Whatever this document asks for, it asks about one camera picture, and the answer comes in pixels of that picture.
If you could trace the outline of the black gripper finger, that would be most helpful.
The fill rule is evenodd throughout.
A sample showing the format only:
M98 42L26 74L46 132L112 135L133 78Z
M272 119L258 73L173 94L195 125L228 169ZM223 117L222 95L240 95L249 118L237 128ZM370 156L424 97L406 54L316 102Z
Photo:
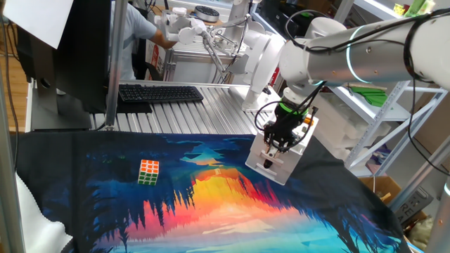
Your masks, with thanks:
M273 132L274 132L274 126L273 125L265 125L264 126L264 143L266 144L266 154L269 157L273 157Z
M277 149L275 157L286 153L298 144L300 136L294 134L292 131L279 131L275 133L274 137L274 147Z

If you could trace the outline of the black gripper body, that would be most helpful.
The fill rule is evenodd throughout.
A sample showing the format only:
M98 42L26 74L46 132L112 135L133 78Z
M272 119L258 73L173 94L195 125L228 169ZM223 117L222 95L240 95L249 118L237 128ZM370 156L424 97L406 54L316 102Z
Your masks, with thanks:
M303 123L307 115L307 111L288 112L283 108L276 108L274 113L276 121L270 126L269 131L279 136L290 134L294 128Z

